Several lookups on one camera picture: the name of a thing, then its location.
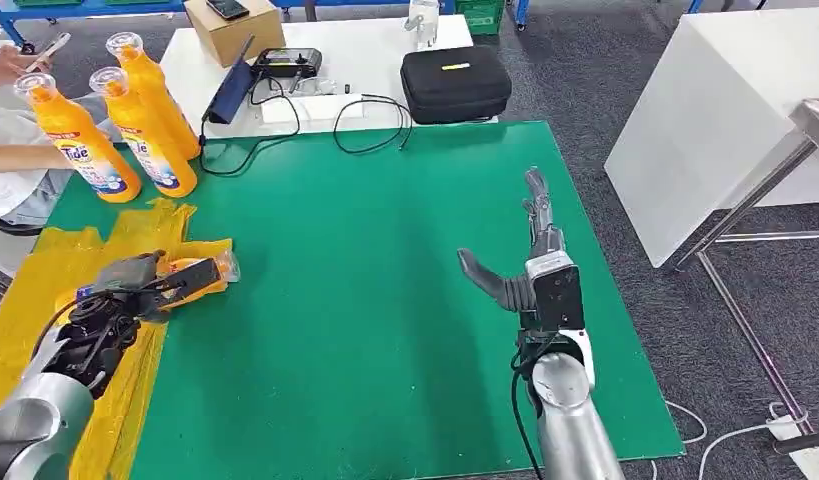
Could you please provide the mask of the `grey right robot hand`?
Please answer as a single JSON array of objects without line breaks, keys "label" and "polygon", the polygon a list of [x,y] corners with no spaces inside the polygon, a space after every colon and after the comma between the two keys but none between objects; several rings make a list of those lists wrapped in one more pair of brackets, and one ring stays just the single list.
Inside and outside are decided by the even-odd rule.
[{"label": "grey right robot hand", "polygon": [[[530,198],[522,201],[529,225],[528,261],[563,249],[561,231],[553,224],[549,186],[540,170],[533,166],[524,174]],[[502,309],[520,313],[536,310],[535,290],[527,273],[501,277],[483,266],[467,248],[457,250],[462,272]]]}]

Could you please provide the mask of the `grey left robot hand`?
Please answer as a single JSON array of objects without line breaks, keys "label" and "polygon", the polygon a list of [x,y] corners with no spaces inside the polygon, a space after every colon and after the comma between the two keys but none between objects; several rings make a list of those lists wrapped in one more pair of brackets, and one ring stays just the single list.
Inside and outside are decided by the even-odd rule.
[{"label": "grey left robot hand", "polygon": [[185,268],[169,273],[142,287],[137,316],[151,323],[164,323],[169,311],[205,295],[211,287],[224,280],[212,258],[192,262]]}]

